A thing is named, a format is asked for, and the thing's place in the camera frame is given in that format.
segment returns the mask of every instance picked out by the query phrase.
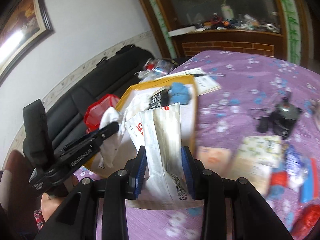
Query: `black leather sofa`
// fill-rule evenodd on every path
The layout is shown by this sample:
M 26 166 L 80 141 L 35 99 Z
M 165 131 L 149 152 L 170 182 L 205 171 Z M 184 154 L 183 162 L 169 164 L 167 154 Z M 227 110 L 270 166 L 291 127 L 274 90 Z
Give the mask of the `black leather sofa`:
M 153 55 L 140 47 L 128 45 L 116 55 L 103 58 L 97 67 L 66 92 L 47 112 L 48 133 L 55 152 L 85 135 L 83 118 L 87 108 L 105 94 L 121 97 L 139 79 L 134 76 Z M 23 152 L 28 151 L 26 140 Z

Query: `white wall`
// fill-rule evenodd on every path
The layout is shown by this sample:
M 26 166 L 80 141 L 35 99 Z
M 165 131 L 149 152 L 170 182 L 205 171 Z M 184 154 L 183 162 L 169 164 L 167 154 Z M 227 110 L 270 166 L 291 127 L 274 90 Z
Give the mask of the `white wall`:
M 138 0 L 45 0 L 55 33 L 30 51 L 0 87 L 0 167 L 22 109 L 105 49 L 150 30 Z M 153 53 L 159 57 L 158 47 Z

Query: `picture frame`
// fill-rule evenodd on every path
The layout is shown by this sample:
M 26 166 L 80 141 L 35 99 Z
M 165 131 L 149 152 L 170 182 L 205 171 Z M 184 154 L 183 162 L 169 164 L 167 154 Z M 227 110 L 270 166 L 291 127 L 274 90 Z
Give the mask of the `picture frame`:
M 53 28 L 44 0 L 21 0 L 0 27 L 0 85 Z

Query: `silver screw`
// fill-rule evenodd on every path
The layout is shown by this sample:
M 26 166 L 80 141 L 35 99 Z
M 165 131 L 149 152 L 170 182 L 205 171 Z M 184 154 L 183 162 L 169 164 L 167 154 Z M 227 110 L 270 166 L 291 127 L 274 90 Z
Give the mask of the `silver screw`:
M 124 175 L 126 175 L 127 174 L 127 171 L 126 170 L 119 170 L 118 171 L 118 175 L 119 176 L 124 176 Z
M 212 174 L 212 171 L 211 170 L 208 170 L 208 169 L 205 169 L 202 171 L 202 173 L 206 176 L 210 176 Z
M 83 180 L 81 180 L 81 182 L 82 182 L 83 185 L 87 185 L 87 184 L 89 184 L 91 182 L 91 179 L 84 178 Z
M 248 180 L 247 180 L 246 178 L 244 178 L 244 177 L 240 177 L 240 178 L 239 178 L 239 182 L 240 182 L 241 184 L 245 185 L 245 184 L 248 183 Z

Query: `blue cloth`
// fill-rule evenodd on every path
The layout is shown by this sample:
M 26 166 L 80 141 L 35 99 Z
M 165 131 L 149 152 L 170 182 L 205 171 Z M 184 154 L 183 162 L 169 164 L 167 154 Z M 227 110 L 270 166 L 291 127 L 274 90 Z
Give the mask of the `blue cloth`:
M 180 103 L 181 105 L 187 105 L 190 101 L 190 95 L 188 88 L 178 82 L 173 82 L 170 90 L 170 105 Z

